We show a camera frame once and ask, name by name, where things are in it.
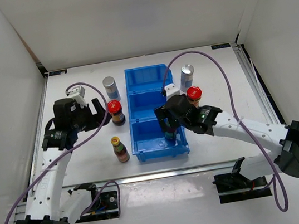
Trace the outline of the yellow-capped sauce bottle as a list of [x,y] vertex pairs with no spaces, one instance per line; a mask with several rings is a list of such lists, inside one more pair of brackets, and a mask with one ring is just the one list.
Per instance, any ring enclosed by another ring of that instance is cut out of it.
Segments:
[[164,134],[165,134],[165,138],[166,138],[166,141],[168,142],[168,144],[170,146],[175,146],[177,143],[177,140],[176,140],[177,130],[175,128],[168,126]]
[[127,148],[123,143],[120,141],[119,137],[115,136],[111,138],[112,148],[114,153],[119,160],[119,162],[125,163],[129,161],[130,155],[127,151]]

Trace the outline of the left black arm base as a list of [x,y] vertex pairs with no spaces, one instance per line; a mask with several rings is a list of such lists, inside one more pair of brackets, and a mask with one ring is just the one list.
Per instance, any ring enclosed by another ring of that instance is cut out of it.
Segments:
[[120,187],[118,182],[109,181],[104,184],[101,188],[97,188],[96,184],[93,183],[82,183],[74,187],[73,191],[85,190],[91,192],[91,199],[94,201],[91,209],[84,213],[76,223],[84,222],[96,222],[103,220],[110,220],[119,218],[121,215],[121,204],[120,204]]

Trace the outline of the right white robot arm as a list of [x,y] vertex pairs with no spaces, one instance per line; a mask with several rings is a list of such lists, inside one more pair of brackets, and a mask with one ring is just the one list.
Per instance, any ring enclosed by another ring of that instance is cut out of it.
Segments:
[[231,171],[233,184],[238,188],[277,172],[299,178],[299,121],[272,125],[241,120],[218,107],[195,107],[186,95],[174,95],[154,113],[163,132],[182,126],[196,134],[233,138],[258,146],[262,153],[259,158],[242,157]]

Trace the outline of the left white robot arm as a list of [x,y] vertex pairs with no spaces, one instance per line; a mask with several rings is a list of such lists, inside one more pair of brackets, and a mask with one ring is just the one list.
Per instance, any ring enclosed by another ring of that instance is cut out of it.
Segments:
[[79,132],[99,130],[110,121],[97,98],[92,104],[94,114],[84,100],[76,97],[54,102],[54,116],[45,127],[42,143],[42,176],[36,179],[35,195],[25,219],[15,224],[75,224],[84,213],[98,209],[101,199],[96,185],[91,183],[75,187],[66,203],[60,204],[66,169],[79,147]]

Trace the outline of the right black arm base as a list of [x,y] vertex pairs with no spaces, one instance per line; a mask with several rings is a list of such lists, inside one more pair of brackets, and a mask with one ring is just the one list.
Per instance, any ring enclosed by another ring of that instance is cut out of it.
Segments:
[[240,170],[245,158],[236,160],[231,172],[216,174],[212,182],[216,186],[221,204],[241,202],[249,199],[263,198],[272,195],[270,184],[265,176],[248,179]]

